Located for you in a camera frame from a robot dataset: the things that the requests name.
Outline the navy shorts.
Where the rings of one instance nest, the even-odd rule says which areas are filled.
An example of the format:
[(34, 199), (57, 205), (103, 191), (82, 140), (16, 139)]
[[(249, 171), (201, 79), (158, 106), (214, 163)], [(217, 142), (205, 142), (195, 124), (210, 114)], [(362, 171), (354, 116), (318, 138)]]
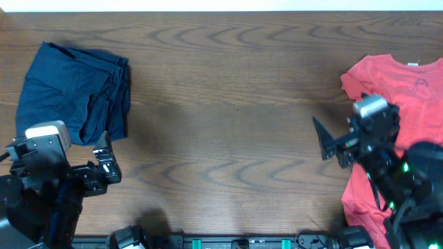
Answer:
[(44, 42), (24, 78), (15, 117), (16, 134), (61, 120), (75, 145), (93, 145), (104, 131), (127, 136), (129, 61), (105, 50)]

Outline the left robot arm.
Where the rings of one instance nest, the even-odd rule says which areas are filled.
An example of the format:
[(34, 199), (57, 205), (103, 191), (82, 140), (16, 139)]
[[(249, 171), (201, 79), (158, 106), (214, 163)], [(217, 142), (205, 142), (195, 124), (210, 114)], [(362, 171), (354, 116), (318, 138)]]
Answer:
[(12, 161), (1, 177), (2, 248), (148, 248), (139, 226), (106, 237), (76, 237), (82, 202), (106, 194), (122, 174), (104, 132), (93, 154), (97, 161), (70, 166), (59, 134), (16, 138), (2, 159)]

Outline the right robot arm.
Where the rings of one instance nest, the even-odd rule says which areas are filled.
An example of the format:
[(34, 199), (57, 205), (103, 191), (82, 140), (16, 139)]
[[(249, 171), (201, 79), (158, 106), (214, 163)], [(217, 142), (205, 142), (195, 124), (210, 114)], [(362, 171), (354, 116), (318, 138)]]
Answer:
[(395, 152), (399, 108), (386, 108), (349, 118), (350, 132), (340, 138), (313, 120), (323, 160), (337, 157), (342, 168), (359, 164), (372, 191), (392, 210), (383, 224), (392, 248), (442, 247), (442, 147), (418, 142), (402, 156)]

